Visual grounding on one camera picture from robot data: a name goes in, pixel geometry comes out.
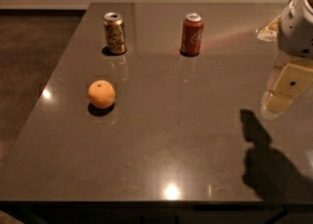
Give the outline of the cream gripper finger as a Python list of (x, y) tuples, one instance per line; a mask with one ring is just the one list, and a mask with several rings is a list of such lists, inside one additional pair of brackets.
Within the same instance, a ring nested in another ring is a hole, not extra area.
[(292, 103), (292, 99), (266, 92), (264, 95), (264, 108), (268, 112), (282, 113)]

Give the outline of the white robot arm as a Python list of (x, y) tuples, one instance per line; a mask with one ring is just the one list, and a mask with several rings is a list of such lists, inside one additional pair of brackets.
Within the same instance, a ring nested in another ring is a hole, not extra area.
[(313, 82), (313, 0), (290, 0), (261, 37), (278, 44), (261, 110), (280, 115)]

